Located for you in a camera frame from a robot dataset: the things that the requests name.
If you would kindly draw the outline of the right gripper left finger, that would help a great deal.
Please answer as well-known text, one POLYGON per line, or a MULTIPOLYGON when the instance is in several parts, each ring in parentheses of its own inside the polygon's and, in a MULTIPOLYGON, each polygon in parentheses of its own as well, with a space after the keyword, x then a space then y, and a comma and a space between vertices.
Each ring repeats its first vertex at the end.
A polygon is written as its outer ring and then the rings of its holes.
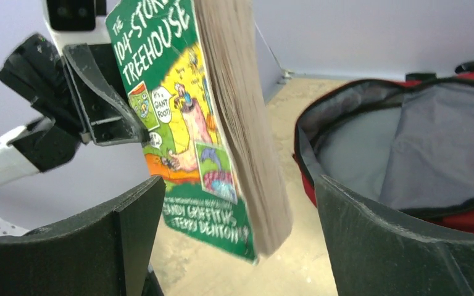
POLYGON ((152 177, 34 230, 0 218, 0 295, 162 295, 150 257, 164 195, 152 177))

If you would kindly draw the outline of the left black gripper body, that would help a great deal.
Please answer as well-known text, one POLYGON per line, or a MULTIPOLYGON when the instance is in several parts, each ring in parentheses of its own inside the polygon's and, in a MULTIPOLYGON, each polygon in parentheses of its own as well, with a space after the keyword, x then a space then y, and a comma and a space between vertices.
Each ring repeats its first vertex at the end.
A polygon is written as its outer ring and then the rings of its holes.
POLYGON ((12 51, 0 69, 0 81, 68 133, 84 131, 62 60, 43 35, 32 34, 12 51))

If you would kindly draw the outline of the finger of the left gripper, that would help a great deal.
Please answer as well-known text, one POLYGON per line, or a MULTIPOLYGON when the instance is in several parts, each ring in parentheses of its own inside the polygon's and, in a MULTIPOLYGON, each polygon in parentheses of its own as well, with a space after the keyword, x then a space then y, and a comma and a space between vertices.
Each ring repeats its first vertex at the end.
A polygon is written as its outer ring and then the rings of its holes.
POLYGON ((97 146, 149 143, 147 128, 128 104, 110 44, 67 45, 63 58, 80 120, 97 146))

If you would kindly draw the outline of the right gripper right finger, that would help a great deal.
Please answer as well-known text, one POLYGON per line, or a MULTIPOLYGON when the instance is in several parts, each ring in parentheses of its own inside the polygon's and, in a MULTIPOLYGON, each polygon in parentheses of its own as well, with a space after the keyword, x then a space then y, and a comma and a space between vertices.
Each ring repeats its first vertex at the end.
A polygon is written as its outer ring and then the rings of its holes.
POLYGON ((474 234, 362 197, 329 176, 317 210, 339 295, 474 295, 474 234))

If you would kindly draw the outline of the green treehouse paperback book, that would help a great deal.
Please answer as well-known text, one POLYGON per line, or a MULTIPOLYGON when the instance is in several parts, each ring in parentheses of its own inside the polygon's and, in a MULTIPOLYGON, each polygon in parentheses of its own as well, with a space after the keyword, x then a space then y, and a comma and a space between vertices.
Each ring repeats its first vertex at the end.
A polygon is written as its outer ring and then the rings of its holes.
POLYGON ((165 224, 246 260, 293 228, 261 90, 251 1, 120 1, 106 27, 165 224))

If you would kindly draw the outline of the red backpack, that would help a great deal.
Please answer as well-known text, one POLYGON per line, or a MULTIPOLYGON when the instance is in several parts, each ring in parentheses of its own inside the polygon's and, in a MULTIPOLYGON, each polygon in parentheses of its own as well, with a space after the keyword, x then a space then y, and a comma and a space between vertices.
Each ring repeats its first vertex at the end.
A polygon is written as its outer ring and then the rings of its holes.
POLYGON ((362 197, 474 233, 474 61, 453 76, 363 79, 319 97, 298 117, 293 158, 308 198, 329 176, 362 197))

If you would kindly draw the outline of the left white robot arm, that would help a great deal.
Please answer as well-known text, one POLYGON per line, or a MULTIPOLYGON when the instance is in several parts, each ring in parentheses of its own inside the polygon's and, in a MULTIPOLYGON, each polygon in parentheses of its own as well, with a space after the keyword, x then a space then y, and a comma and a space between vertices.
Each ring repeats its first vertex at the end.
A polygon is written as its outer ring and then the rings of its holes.
POLYGON ((109 42, 58 50, 32 34, 3 61, 0 82, 38 114, 0 134, 0 236, 66 219, 148 178, 146 136, 109 42))

